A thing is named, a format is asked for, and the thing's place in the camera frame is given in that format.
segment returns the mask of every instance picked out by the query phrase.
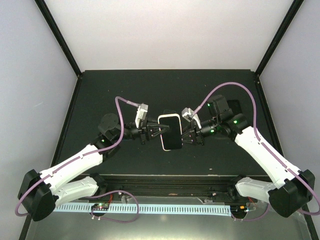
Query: purple cable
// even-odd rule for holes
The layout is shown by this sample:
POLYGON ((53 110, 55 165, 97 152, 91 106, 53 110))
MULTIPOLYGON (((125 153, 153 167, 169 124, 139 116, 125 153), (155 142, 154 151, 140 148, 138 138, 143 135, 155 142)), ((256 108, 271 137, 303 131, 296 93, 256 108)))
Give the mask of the purple cable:
MULTIPOLYGON (((127 192, 127 191, 123 191, 123 190, 115 190, 115 191, 109 191, 109 192, 106 192, 104 194, 101 194, 101 195, 98 195, 98 196, 87 196, 86 198, 87 199, 98 199, 98 198, 101 198, 101 197, 104 197, 104 196, 107 196, 107 195, 110 195, 110 194, 115 194, 115 193, 123 193, 123 194, 127 194, 129 195, 130 197, 133 198, 133 200, 135 201, 135 204, 136 204, 136 214, 135 214, 135 217, 132 218, 131 220, 128 220, 128 221, 122 221, 122 220, 116 220, 116 219, 112 219, 112 218, 108 218, 108 217, 100 217, 100 219, 103 219, 103 220, 108 220, 108 221, 112 221, 112 222, 116 222, 116 223, 119 223, 119 224, 129 224, 129 223, 132 223, 134 222, 135 220, 137 220, 137 218, 139 217, 139 203, 138 203, 138 200, 135 198, 135 196, 133 196, 130 192, 127 192)), ((94 210, 95 209, 92 209, 91 211, 91 216, 93 218, 99 218, 97 216, 94 216, 94 210)))
MULTIPOLYGON (((88 156, 90 154, 94 154, 94 153, 99 153, 99 152, 103 152, 103 151, 107 151, 107 150, 110 150, 114 147, 116 147, 122 140, 122 138, 124 137, 124 119, 123 119, 123 116, 122 116, 122 113, 121 113, 121 109, 120 109, 120 106, 119 106, 119 100, 125 102, 126 104, 129 104, 129 105, 132 105, 132 106, 135 106, 135 107, 139 107, 139 104, 138 103, 135 103, 135 102, 132 102, 132 101, 128 101, 120 96, 116 96, 115 97, 115 105, 116 105, 116 109, 118 110, 118 114, 119 114, 119 118, 120 118, 120 125, 121 125, 121 134, 120 134, 120 138, 118 139, 118 141, 116 141, 113 145, 111 146, 108 146, 108 147, 105 147, 105 148, 102 148, 102 149, 97 149, 97 150, 94 150, 94 151, 90 151, 90 152, 87 152, 85 154, 83 154, 83 156, 88 156)), ((78 160, 80 158, 80 156, 77 156, 75 158, 73 158, 72 160, 62 164, 60 167, 58 167, 57 169, 55 169, 52 173, 55 174, 56 172, 58 172, 60 169, 64 168, 65 166, 73 163, 74 161, 78 160)), ((18 210, 19 210, 19 207, 20 205, 22 204, 22 202, 25 200, 26 196, 33 190, 36 188, 36 186, 38 186, 40 183, 42 183, 44 180, 46 180, 47 178, 49 178, 50 175, 47 175, 45 176, 44 178, 40 179, 39 181, 37 181, 34 185, 32 185, 23 195, 22 197, 19 199, 19 202, 17 203, 16 207, 15 207, 15 215, 17 215, 18 217, 24 217, 26 215, 28 215, 28 213, 19 213, 18 210)))
POLYGON ((252 218, 252 219, 239 219, 239 218, 236 218, 232 213, 231 213, 231 216, 232 216, 232 218, 234 220, 240 220, 240 221, 243 221, 243 222, 253 222, 253 221, 257 221, 257 220, 262 219, 265 215, 267 215, 269 210, 270 210, 270 204, 268 204, 268 206, 266 207, 265 212, 261 216, 258 216, 256 218, 252 218))
MULTIPOLYGON (((239 86, 241 88, 243 88, 248 95, 251 98, 252 101, 252 105, 253 105, 253 131, 254 131, 254 135, 255 137, 258 139, 258 141, 261 141, 261 138, 258 135, 258 131, 257 131, 257 106, 256 106, 256 101, 254 99, 254 96, 252 95, 252 93, 248 90, 248 88, 246 88, 244 85, 238 83, 238 82, 233 82, 233 81, 229 81, 229 82, 225 82, 222 83, 218 86, 216 86, 207 96, 206 98, 203 100, 203 102, 195 109, 195 111, 192 114, 192 117, 194 115, 196 115, 199 110, 204 106, 204 104, 207 102, 207 100, 211 97, 211 95, 218 90, 219 88, 223 87, 223 86, 227 86, 227 85, 236 85, 239 86)), ((263 142, 261 142, 261 145, 289 172, 291 173, 294 177, 296 177, 296 179, 298 179, 309 191, 310 193, 314 196, 315 200, 317 201, 318 205, 319 205, 319 210, 317 212, 308 212, 308 211, 303 211, 302 209, 298 210, 300 213, 302 214, 307 214, 307 215, 312 215, 312 216, 317 216, 320 215, 320 199, 317 196, 317 194, 315 193, 315 191, 301 178, 299 177, 296 173, 294 173, 291 169, 287 168, 288 166, 281 161, 280 158, 277 157, 277 155, 274 154, 274 152, 267 147, 267 145, 263 142)))

